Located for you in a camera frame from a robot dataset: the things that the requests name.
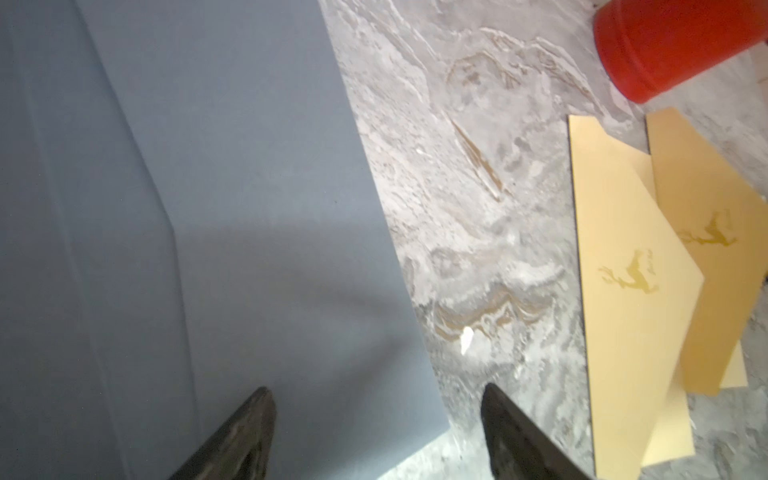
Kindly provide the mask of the yellow envelope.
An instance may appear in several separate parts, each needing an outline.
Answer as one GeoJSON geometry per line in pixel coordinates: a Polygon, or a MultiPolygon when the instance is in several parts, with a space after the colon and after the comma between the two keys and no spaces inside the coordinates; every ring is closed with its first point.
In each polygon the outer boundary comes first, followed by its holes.
{"type": "Polygon", "coordinates": [[[659,207],[704,276],[683,384],[716,395],[767,274],[767,204],[678,110],[648,114],[646,128],[659,207]]]}
{"type": "Polygon", "coordinates": [[[703,275],[631,158],[590,116],[568,137],[596,475],[636,479],[661,415],[703,275]]]}

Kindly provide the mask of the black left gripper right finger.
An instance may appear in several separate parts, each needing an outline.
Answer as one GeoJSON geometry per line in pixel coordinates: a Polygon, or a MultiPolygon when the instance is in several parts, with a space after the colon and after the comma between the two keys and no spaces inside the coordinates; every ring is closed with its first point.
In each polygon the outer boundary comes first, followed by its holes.
{"type": "Polygon", "coordinates": [[[494,383],[484,388],[480,417],[494,479],[590,479],[494,383]]]}

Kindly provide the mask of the grey paper envelope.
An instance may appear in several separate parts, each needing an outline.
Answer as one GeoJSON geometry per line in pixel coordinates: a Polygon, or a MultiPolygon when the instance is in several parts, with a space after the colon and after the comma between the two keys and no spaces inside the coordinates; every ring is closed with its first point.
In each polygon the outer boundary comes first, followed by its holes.
{"type": "Polygon", "coordinates": [[[1,475],[375,479],[449,426],[315,1],[1,5],[1,475]]]}

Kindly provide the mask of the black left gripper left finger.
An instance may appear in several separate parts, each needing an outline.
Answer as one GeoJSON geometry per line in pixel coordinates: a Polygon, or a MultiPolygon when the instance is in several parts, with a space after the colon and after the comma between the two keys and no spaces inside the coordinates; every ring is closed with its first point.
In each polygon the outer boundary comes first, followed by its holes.
{"type": "Polygon", "coordinates": [[[276,417],[271,390],[258,388],[170,479],[265,479],[276,417]]]}

